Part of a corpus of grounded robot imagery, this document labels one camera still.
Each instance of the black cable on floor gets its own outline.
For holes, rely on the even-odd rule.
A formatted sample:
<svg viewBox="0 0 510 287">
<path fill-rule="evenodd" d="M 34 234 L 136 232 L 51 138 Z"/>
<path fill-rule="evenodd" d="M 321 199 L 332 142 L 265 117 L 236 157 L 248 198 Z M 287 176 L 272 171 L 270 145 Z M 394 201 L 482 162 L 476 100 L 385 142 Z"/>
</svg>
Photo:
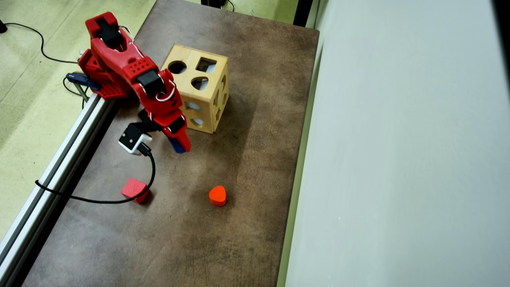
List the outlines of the black cable on floor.
<svg viewBox="0 0 510 287">
<path fill-rule="evenodd" d="M 230 5 L 232 5 L 232 12 L 234 12 L 236 10 L 236 7 L 234 7 L 234 4 L 232 4 L 232 2 L 230 2 L 230 0 L 227 0 L 227 1 L 230 3 Z"/>
<path fill-rule="evenodd" d="M 64 78 L 64 79 L 62 80 L 62 84 L 64 85 L 64 88 L 65 88 L 66 90 L 68 90 L 68 91 L 72 92 L 72 93 L 73 93 L 73 94 L 75 94 L 75 95 L 80 95 L 80 94 L 79 94 L 79 93 L 77 93 L 77 92 L 71 91 L 71 90 L 70 90 L 70 89 L 69 89 L 69 88 L 65 85 L 65 80 L 66 80 L 66 79 L 67 79 L 67 78 Z"/>
<path fill-rule="evenodd" d="M 44 37 L 41 35 L 41 33 L 39 33 L 39 31 L 35 30 L 34 28 L 30 28 L 30 27 L 28 27 L 28 26 L 21 25 L 21 24 L 18 24 L 18 23 L 5 23 L 5 25 L 18 25 L 18 26 L 21 26 L 21 27 L 25 27 L 25 28 L 27 28 L 27 29 L 30 29 L 30 30 L 32 30 L 32 31 L 34 31 L 34 32 L 36 32 L 37 34 L 39 34 L 39 36 L 41 36 L 41 40 L 42 40 L 42 42 L 41 42 L 41 53 L 42 53 L 42 55 L 43 55 L 43 56 L 47 57 L 48 59 L 53 60 L 53 61 L 57 61 L 57 62 L 61 62 L 61 63 L 70 63 L 70 64 L 77 64 L 77 63 L 78 63 L 78 61 L 75 61 L 75 62 L 72 62 L 72 61 L 64 61 L 64 60 L 55 59 L 55 58 L 52 58 L 52 57 L 50 57 L 50 56 L 46 55 L 46 54 L 44 53 L 43 49 L 42 49 L 42 48 L 44 47 Z"/>
</svg>

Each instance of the white wire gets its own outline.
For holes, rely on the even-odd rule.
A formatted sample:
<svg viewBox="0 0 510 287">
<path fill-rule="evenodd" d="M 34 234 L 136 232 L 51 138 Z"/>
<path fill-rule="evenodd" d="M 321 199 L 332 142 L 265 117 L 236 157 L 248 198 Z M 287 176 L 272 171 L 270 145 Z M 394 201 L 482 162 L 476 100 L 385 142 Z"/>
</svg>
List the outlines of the white wire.
<svg viewBox="0 0 510 287">
<path fill-rule="evenodd" d="M 173 93 L 174 93 L 174 92 L 175 92 L 175 87 L 172 89 L 172 92 L 170 93 L 170 95 L 169 95 L 168 97 L 164 98 L 164 99 L 159 99 L 159 98 L 158 98 L 158 95 L 159 95 L 160 93 L 165 94 L 165 93 L 163 93 L 163 92 L 159 92 L 159 93 L 156 95 L 156 100 L 158 100 L 159 102 L 167 101 L 167 100 L 169 100 L 169 99 L 173 96 Z"/>
<path fill-rule="evenodd" d="M 125 25 L 119 25 L 119 28 L 124 28 L 124 29 L 126 29 L 126 30 L 127 30 L 127 32 L 129 33 L 129 36 L 130 36 L 130 38 L 131 38 L 131 42 L 129 42 L 129 45 L 133 45 L 133 46 L 135 47 L 136 51 L 140 54 L 140 56 L 141 56 L 142 58 L 143 58 L 143 57 L 145 57 L 145 56 L 142 54 L 142 52 L 140 51 L 140 49 L 138 49 L 138 46 L 136 46 L 136 44 L 135 44 L 135 39 L 133 38 L 133 35 L 131 34 L 131 30 L 129 30 L 129 28 L 128 28 L 127 26 L 125 26 Z"/>
</svg>

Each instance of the orange heart block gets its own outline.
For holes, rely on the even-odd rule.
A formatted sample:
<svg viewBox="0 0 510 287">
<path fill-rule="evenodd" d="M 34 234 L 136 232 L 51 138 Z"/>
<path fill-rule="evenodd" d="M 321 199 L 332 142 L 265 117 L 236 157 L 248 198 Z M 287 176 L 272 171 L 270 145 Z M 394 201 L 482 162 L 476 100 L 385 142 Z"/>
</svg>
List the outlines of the orange heart block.
<svg viewBox="0 0 510 287">
<path fill-rule="evenodd" d="M 216 206 L 223 206 L 226 203 L 225 187 L 219 185 L 209 192 L 211 203 Z"/>
</svg>

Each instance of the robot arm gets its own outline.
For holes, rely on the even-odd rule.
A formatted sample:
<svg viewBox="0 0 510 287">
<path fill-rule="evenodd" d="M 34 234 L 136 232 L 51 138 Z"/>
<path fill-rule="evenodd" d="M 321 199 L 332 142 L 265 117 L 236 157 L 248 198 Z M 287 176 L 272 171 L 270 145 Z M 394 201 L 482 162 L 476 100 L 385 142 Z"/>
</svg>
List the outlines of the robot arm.
<svg viewBox="0 0 510 287">
<path fill-rule="evenodd" d="M 157 124 L 157 130 L 168 137 L 176 152 L 189 152 L 187 121 L 179 109 L 183 102 L 170 71 L 160 71 L 121 29 L 111 12 L 87 20 L 85 25 L 91 37 L 90 49 L 78 65 L 101 85 L 93 91 L 105 100 L 126 98 L 134 91 L 145 107 L 140 115 L 142 122 Z"/>
</svg>

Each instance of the red block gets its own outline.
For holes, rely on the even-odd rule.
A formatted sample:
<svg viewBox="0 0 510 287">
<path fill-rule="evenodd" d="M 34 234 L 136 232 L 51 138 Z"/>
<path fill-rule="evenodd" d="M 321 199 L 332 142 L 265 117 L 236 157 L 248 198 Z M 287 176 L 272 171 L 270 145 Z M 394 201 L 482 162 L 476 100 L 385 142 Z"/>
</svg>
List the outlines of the red block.
<svg viewBox="0 0 510 287">
<path fill-rule="evenodd" d="M 142 192 L 146 186 L 147 184 L 134 178 L 130 178 L 120 193 L 122 193 L 122 195 L 126 198 L 130 198 Z M 149 192 L 150 190 L 147 190 L 142 196 L 135 198 L 133 201 L 136 201 L 138 204 L 142 204 Z"/>
<path fill-rule="evenodd" d="M 209 192 L 209 200 L 216 206 L 223 206 L 226 203 L 225 187 L 219 185 Z"/>
</svg>

